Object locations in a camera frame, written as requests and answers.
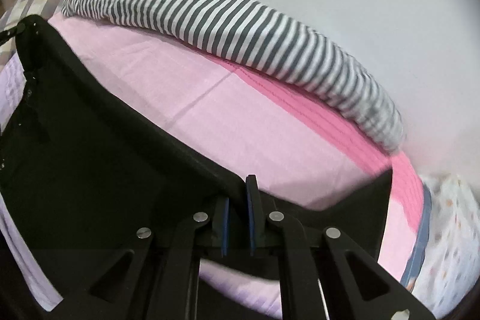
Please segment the black denim pants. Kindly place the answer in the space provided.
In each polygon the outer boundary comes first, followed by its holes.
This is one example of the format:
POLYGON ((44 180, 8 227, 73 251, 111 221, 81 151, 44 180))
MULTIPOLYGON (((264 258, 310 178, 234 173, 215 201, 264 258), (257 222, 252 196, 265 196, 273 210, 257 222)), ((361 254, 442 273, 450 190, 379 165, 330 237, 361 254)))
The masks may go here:
MULTIPOLYGON (((1 302, 23 319, 61 319, 61 302, 122 249, 170 235, 229 199, 225 254, 202 256, 278 277, 270 249, 251 251, 246 179, 203 157, 100 85, 60 34, 29 16, 13 38, 26 85, 1 135, 1 302)), ((253 319, 199 278, 195 319, 253 319)))

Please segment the pink purple plaid bedsheet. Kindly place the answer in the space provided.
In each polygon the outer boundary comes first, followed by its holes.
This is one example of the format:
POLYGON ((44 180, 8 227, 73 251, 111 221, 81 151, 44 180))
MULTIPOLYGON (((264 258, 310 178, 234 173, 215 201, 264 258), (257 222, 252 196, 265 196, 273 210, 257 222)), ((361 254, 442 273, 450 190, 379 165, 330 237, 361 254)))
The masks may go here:
POLYGON ((404 154, 387 156, 325 104, 179 41, 54 15, 51 25, 96 79, 201 154, 269 194, 322 210, 390 171, 379 264, 412 289, 431 199, 404 154))

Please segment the white spotted cloth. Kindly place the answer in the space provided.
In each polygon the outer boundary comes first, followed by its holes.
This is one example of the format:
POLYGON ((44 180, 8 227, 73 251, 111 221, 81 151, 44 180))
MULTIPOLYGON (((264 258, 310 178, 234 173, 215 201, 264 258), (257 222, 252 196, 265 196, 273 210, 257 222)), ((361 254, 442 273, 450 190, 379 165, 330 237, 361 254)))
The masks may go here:
POLYGON ((412 293, 442 319, 479 278, 479 202, 456 175, 421 179, 431 192, 432 210, 425 260, 412 293))

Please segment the grey white striped blanket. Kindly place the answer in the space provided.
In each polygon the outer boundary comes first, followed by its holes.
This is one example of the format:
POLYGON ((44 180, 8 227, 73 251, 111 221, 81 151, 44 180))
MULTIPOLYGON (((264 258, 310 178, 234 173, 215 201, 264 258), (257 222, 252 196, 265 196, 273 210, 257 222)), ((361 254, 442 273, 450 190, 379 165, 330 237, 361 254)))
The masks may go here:
POLYGON ((389 154, 404 139, 394 101, 351 54, 260 1, 64 0, 62 12, 150 29, 300 88, 335 108, 389 154))

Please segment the plaid beige purple pillow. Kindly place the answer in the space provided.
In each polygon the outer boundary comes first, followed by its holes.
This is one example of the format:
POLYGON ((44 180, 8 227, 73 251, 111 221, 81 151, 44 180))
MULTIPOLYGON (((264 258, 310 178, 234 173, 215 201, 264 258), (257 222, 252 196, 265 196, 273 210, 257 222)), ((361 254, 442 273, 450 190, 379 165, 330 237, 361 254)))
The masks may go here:
POLYGON ((48 20, 58 12, 64 0, 17 0, 1 17, 1 31, 13 28, 28 15, 40 15, 48 20))

